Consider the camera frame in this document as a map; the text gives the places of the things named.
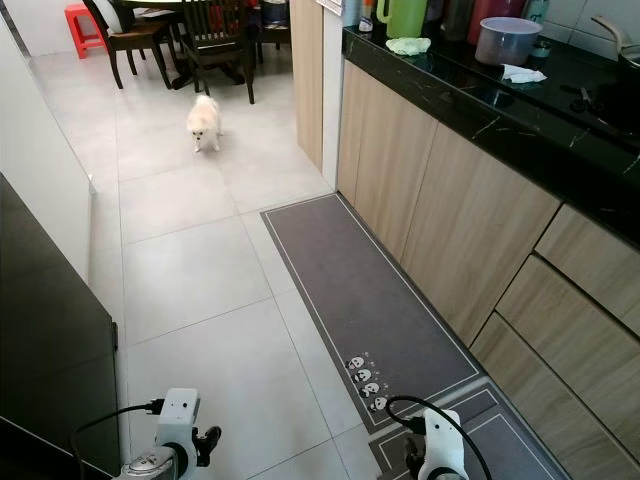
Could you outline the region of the light wood kitchen cabinets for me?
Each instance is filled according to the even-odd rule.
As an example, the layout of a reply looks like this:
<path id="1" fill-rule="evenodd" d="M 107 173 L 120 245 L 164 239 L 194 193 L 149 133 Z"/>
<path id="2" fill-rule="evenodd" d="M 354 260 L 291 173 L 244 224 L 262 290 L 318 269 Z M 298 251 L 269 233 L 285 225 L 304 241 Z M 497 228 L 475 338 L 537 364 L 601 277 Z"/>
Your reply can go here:
<path id="1" fill-rule="evenodd" d="M 339 192 L 573 480 L 640 480 L 640 248 L 343 68 Z"/>

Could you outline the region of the dark frying pan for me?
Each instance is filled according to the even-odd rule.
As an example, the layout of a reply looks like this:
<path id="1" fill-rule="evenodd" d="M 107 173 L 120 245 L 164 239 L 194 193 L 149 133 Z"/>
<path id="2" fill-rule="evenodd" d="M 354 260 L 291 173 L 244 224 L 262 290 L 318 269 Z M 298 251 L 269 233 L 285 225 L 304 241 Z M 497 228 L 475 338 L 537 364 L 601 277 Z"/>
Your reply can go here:
<path id="1" fill-rule="evenodd" d="M 614 26 L 603 15 L 593 15 L 591 20 L 611 33 L 614 41 L 614 54 L 617 56 L 618 77 L 621 82 L 632 77 L 640 82 L 640 42 L 632 41 L 623 29 Z"/>

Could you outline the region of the dark dining table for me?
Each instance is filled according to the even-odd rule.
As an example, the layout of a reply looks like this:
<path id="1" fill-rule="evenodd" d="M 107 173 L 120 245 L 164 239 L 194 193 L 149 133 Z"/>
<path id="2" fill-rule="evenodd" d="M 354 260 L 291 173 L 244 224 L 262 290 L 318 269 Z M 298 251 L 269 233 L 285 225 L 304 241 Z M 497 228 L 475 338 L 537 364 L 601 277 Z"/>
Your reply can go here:
<path id="1" fill-rule="evenodd" d="M 111 3 L 129 9 L 159 9 L 177 12 L 183 0 L 110 0 Z"/>

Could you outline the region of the grey panda print floor mat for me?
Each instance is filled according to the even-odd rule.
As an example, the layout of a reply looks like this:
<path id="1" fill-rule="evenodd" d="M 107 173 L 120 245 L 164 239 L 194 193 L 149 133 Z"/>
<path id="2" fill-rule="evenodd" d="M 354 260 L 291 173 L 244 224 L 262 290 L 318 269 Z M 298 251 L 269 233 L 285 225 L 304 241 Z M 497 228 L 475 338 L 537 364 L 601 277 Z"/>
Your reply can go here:
<path id="1" fill-rule="evenodd" d="M 364 426 L 390 426 L 385 403 L 439 404 L 485 383 L 483 371 L 338 195 L 262 212 Z"/>

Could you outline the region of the red plastic stool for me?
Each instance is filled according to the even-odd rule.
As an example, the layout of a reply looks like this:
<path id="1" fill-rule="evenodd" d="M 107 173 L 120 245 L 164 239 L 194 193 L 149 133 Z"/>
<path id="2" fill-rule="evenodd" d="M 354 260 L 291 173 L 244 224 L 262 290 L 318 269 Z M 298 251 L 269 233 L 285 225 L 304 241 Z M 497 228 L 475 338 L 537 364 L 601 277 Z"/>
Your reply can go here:
<path id="1" fill-rule="evenodd" d="M 70 32 L 70 41 L 79 59 L 86 59 L 91 49 L 105 49 L 104 37 L 86 5 L 70 4 L 65 6 L 63 12 Z"/>

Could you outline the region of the white crumpled tissue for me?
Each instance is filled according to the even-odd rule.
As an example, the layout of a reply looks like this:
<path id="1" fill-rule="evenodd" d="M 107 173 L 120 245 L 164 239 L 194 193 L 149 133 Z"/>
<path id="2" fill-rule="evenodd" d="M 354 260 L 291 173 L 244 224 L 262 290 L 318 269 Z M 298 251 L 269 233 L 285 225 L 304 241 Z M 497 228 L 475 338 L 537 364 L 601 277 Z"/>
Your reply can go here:
<path id="1" fill-rule="evenodd" d="M 507 81 L 512 84 L 526 84 L 526 83 L 539 83 L 545 81 L 547 76 L 540 70 L 532 70 L 517 65 L 504 64 L 503 81 Z"/>

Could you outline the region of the maroon bottle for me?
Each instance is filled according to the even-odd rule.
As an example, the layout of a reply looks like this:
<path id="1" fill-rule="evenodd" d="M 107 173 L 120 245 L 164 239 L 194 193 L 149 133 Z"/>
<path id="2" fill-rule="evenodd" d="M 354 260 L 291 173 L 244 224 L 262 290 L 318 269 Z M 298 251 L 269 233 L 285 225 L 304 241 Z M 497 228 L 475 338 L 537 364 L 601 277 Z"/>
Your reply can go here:
<path id="1" fill-rule="evenodd" d="M 524 17 L 527 0 L 474 0 L 470 15 L 467 44 L 476 45 L 479 41 L 481 22 L 492 17 Z"/>

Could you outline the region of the black handled scissors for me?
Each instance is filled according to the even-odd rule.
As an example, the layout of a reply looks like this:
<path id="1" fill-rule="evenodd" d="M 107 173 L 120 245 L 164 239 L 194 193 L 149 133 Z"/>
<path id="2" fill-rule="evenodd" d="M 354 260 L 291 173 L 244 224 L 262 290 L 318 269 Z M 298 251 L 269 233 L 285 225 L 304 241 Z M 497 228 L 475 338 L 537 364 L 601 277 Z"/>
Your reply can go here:
<path id="1" fill-rule="evenodd" d="M 572 100 L 570 101 L 570 110 L 572 113 L 594 113 L 596 110 L 595 102 L 588 88 L 562 84 L 559 90 L 570 93 L 572 96 Z"/>

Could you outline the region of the grey bordered floor mat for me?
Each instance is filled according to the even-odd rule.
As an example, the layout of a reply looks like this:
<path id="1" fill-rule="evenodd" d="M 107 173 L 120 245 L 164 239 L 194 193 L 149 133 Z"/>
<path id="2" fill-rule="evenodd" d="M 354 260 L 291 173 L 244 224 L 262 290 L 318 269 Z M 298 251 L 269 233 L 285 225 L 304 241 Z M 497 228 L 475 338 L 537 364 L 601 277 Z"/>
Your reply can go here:
<path id="1" fill-rule="evenodd" d="M 392 430 L 375 436 L 369 443 L 380 468 L 379 480 L 410 480 L 404 465 L 404 447 L 417 445 L 425 454 L 422 412 L 426 408 L 457 412 L 466 444 L 468 480 L 570 480 L 512 404 L 489 381 L 460 398 L 440 402 L 435 408 L 412 399 L 407 410 L 402 410 L 399 401 L 393 406 L 396 413 L 390 420 Z"/>

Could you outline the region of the green plastic pitcher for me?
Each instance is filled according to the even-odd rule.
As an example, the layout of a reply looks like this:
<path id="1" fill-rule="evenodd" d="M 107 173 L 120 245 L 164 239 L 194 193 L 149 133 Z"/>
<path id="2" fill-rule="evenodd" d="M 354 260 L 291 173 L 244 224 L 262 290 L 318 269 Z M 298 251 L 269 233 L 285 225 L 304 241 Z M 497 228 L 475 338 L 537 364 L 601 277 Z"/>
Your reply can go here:
<path id="1" fill-rule="evenodd" d="M 388 38 L 419 38 L 429 0 L 376 0 L 374 14 Z"/>

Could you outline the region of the light wood side panel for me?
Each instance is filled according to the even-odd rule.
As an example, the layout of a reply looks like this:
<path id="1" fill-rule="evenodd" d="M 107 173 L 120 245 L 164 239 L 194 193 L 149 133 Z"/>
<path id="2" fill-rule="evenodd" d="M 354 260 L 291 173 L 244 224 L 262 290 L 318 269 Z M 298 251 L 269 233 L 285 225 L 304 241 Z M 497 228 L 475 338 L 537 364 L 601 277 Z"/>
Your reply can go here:
<path id="1" fill-rule="evenodd" d="M 298 146 L 323 170 L 323 6 L 289 0 L 294 114 Z"/>

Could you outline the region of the tall black appliance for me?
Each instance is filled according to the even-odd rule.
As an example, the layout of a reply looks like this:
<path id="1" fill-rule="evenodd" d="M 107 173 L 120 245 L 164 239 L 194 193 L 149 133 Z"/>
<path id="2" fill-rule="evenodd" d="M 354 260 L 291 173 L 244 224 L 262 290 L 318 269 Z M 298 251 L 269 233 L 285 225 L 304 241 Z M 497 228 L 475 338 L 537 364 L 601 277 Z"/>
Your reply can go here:
<path id="1" fill-rule="evenodd" d="M 116 325 L 8 180 L 0 187 L 0 480 L 119 470 Z"/>

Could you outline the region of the green crumpled cloth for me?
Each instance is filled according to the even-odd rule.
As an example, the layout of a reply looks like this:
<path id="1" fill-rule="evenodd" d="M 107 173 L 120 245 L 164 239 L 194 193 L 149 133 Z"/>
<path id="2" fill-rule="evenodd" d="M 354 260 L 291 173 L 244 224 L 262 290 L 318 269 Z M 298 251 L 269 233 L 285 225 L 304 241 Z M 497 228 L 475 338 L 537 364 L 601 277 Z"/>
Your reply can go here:
<path id="1" fill-rule="evenodd" d="M 389 38 L 385 42 L 387 49 L 399 56 L 416 56 L 424 54 L 431 46 L 430 38 Z"/>

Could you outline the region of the grey lidded container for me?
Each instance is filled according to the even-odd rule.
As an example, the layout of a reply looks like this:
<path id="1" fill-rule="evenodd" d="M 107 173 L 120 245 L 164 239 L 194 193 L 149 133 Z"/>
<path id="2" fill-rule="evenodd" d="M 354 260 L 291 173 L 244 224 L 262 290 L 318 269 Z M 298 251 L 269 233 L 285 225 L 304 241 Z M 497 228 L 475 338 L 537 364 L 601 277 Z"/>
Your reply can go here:
<path id="1" fill-rule="evenodd" d="M 543 31 L 534 20 L 517 17 L 486 18 L 480 27 L 474 58 L 485 65 L 525 64 Z"/>

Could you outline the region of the dark wooden dining chair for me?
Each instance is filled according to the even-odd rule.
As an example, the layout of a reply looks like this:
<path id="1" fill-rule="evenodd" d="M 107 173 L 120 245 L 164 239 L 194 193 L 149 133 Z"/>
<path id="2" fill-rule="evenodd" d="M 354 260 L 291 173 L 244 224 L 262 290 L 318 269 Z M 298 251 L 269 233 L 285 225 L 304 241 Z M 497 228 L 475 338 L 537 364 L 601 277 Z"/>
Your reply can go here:
<path id="1" fill-rule="evenodd" d="M 182 0 L 186 37 L 180 46 L 186 52 L 196 93 L 205 91 L 204 70 L 215 65 L 236 64 L 242 69 L 250 104 L 255 104 L 255 65 L 248 35 L 250 3 L 248 0 Z"/>
<path id="2" fill-rule="evenodd" d="M 170 55 L 177 54 L 172 40 L 172 22 L 177 13 L 173 10 L 155 10 L 143 14 L 141 19 L 138 19 L 132 9 L 113 4 L 110 0 L 82 0 L 82 3 L 90 10 L 93 24 L 99 28 L 104 40 L 116 87 L 120 90 L 123 88 L 116 52 L 125 52 L 129 68 L 133 76 L 136 76 L 137 69 L 132 52 L 150 50 L 154 52 L 157 69 L 165 87 L 172 90 L 173 83 L 166 69 L 161 46 L 168 46 Z"/>

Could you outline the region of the small white fluffy dog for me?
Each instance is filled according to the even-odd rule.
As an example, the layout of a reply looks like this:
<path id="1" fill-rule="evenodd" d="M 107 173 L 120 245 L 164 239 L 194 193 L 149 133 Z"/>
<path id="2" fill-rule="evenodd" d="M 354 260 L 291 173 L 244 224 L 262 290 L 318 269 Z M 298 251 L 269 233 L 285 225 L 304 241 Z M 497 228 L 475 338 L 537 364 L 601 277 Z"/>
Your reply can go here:
<path id="1" fill-rule="evenodd" d="M 221 114 L 218 101 L 200 93 L 195 97 L 195 104 L 188 111 L 186 129 L 195 143 L 195 151 L 201 152 L 206 147 L 212 151 L 221 150 Z"/>

